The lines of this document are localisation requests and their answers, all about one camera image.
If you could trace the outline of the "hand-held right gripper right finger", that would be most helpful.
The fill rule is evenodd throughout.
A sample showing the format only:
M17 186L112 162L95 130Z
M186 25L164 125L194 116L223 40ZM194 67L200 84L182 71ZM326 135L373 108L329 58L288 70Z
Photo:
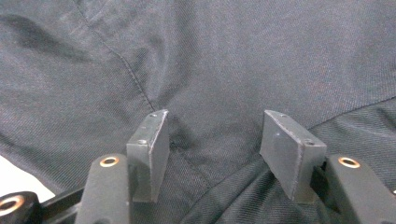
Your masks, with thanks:
M292 117L265 110L260 154L295 203L313 203L310 187L315 166L325 161L327 146Z

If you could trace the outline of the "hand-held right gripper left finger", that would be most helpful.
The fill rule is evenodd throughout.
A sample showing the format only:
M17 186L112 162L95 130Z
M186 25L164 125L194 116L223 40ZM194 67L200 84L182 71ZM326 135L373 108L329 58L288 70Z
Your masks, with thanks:
M132 196L137 203L156 203L170 154L166 109L148 114L126 144L128 163L135 171Z

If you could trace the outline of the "black button-up shirt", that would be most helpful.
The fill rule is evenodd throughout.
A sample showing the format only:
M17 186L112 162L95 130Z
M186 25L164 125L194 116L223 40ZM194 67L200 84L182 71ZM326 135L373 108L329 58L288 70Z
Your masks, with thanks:
M138 224L318 224L260 156L265 110L396 189L396 0L0 0L0 156L52 192L160 109Z

